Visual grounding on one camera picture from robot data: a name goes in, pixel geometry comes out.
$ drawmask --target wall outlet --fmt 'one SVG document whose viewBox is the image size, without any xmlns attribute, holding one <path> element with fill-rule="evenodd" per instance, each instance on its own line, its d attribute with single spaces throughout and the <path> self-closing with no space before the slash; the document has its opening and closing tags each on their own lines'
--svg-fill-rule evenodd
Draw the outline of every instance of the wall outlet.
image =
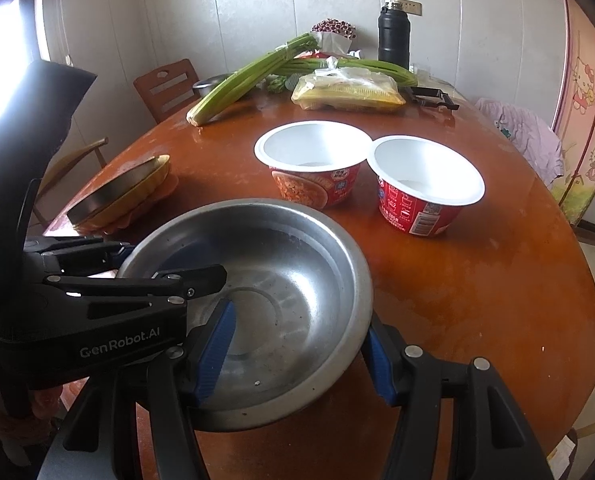
<svg viewBox="0 0 595 480">
<path fill-rule="evenodd" d="M 421 4 L 419 2 L 412 2 L 410 0 L 402 0 L 402 2 L 404 3 L 404 9 L 402 9 L 404 12 L 421 16 Z"/>
</svg>

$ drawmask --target plastic-wrapped food package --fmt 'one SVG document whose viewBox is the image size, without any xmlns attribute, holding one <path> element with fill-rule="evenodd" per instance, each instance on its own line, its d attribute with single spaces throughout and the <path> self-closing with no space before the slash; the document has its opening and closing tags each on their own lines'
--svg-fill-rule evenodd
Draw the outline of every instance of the plastic-wrapped food package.
<svg viewBox="0 0 595 480">
<path fill-rule="evenodd" d="M 391 76 L 367 68 L 322 68 L 303 75 L 293 103 L 304 110 L 332 106 L 339 110 L 394 112 L 406 101 Z"/>
</svg>

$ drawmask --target wooden table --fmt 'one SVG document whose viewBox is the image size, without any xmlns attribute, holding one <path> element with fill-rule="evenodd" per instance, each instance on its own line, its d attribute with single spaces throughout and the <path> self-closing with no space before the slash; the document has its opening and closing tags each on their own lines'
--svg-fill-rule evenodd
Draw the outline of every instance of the wooden table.
<svg viewBox="0 0 595 480">
<path fill-rule="evenodd" d="M 468 104 L 453 114 L 414 105 L 392 116 L 307 112 L 286 95 L 258 93 L 200 128 L 178 112 L 121 153 L 73 202 L 119 171 L 162 153 L 170 154 L 178 189 L 116 237 L 138 242 L 177 215 L 220 200 L 279 198 L 253 146 L 271 128 L 307 119 L 352 124 L 373 139 L 408 134 L 436 140 L 482 173 L 484 198 L 433 239 L 402 234 L 382 218 L 377 178 L 366 163 L 350 198 L 325 212 L 364 251 L 381 319 L 438 358 L 466 363 L 488 357 L 550 452 L 595 385 L 595 285 L 549 191 L 510 142 Z M 68 228 L 61 215 L 50 231 Z M 358 358 L 302 412 L 265 428 L 198 434 L 198 440 L 213 480 L 377 479 L 397 412 L 374 393 Z M 152 478 L 145 412 L 140 432 L 146 478 Z M 449 433 L 450 419 L 444 416 L 436 478 L 446 471 Z"/>
</svg>

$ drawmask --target bowl rim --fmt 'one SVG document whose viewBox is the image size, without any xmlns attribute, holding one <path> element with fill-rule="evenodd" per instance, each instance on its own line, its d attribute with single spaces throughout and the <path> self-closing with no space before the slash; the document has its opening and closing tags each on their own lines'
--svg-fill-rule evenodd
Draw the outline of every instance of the bowl rim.
<svg viewBox="0 0 595 480">
<path fill-rule="evenodd" d="M 300 216 L 308 216 L 333 236 L 345 252 L 351 272 L 356 276 L 351 316 L 340 341 L 330 355 L 309 377 L 289 391 L 255 406 L 226 410 L 192 409 L 193 426 L 199 431 L 241 431 L 265 426 L 281 418 L 298 412 L 323 395 L 341 377 L 360 351 L 369 331 L 373 314 L 373 285 L 366 258 L 357 242 L 337 222 L 324 213 L 310 207 L 268 198 L 246 198 L 227 200 L 205 205 L 188 211 L 165 223 L 137 245 L 132 254 L 120 267 L 117 277 L 130 272 L 133 263 L 144 247 L 166 237 L 168 229 L 192 220 L 209 211 L 238 208 L 242 206 L 267 206 L 290 210 Z"/>
<path fill-rule="evenodd" d="M 365 140 L 367 142 L 366 153 L 364 153 L 361 158 L 359 155 L 355 158 L 349 158 L 349 161 L 347 163 L 345 162 L 344 164 L 326 164 L 324 166 L 298 166 L 296 164 L 286 164 L 280 160 L 276 160 L 266 153 L 264 146 L 266 145 L 267 140 L 269 140 L 273 135 L 302 124 L 341 124 L 342 126 L 346 126 L 347 128 L 354 130 L 354 133 L 357 135 L 357 139 L 362 139 L 363 141 Z M 294 123 L 282 124 L 281 126 L 266 132 L 255 143 L 254 152 L 258 160 L 270 168 L 276 168 L 277 170 L 283 171 L 295 171 L 297 173 L 320 173 L 322 171 L 336 171 L 352 168 L 353 166 L 357 166 L 358 164 L 367 160 L 367 155 L 369 154 L 371 148 L 371 142 L 372 139 L 369 134 L 357 126 L 352 126 L 351 124 L 340 123 L 338 121 L 297 121 Z"/>
<path fill-rule="evenodd" d="M 461 158 L 463 161 L 466 162 L 466 164 L 468 164 L 468 166 L 470 166 L 471 168 L 473 168 L 473 170 L 475 170 L 475 173 L 479 177 L 479 180 L 478 180 L 479 185 L 478 185 L 477 189 L 474 190 L 473 193 L 471 193 L 471 195 L 468 198 L 458 200 L 458 199 L 442 198 L 439 196 L 429 195 L 427 193 L 413 189 L 412 187 L 406 186 L 405 184 L 402 184 L 398 180 L 394 179 L 392 176 L 390 176 L 388 173 L 386 173 L 385 170 L 382 169 L 379 162 L 375 158 L 375 151 L 378 149 L 379 146 L 381 146 L 385 142 L 388 142 L 390 140 L 403 140 L 403 139 L 415 140 L 417 142 L 425 142 L 427 144 L 435 144 L 436 146 L 441 146 L 442 148 L 445 148 L 445 149 L 453 152 L 453 155 L 457 156 L 458 158 Z M 482 199 L 482 197 L 484 196 L 485 189 L 486 189 L 486 186 L 484 184 L 484 179 L 482 178 L 482 174 L 472 164 L 472 162 L 470 160 L 468 160 L 464 155 L 457 153 L 454 149 L 449 148 L 448 146 L 441 144 L 440 142 L 435 142 L 434 140 L 425 139 L 423 137 L 415 137 L 415 136 L 407 136 L 407 135 L 392 135 L 392 136 L 381 137 L 380 139 L 374 140 L 371 144 L 369 156 L 367 156 L 367 162 L 369 163 L 369 166 L 371 167 L 371 169 L 375 172 L 375 174 L 379 178 L 381 178 L 385 182 L 388 182 L 388 184 L 390 184 L 394 188 L 396 188 L 402 192 L 405 192 L 406 194 L 414 196 L 415 198 L 419 198 L 421 200 L 425 200 L 426 202 L 432 202 L 432 203 L 439 204 L 439 205 L 465 206 L 465 205 L 474 204 L 476 202 L 479 202 Z"/>
</svg>

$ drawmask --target black thermos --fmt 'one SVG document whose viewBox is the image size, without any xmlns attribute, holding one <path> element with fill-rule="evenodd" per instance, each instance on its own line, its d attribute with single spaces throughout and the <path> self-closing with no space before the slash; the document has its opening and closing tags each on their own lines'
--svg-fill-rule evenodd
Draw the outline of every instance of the black thermos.
<svg viewBox="0 0 595 480">
<path fill-rule="evenodd" d="M 409 69 L 411 22 L 404 12 L 403 0 L 386 0 L 377 22 L 380 61 L 388 61 Z"/>
</svg>

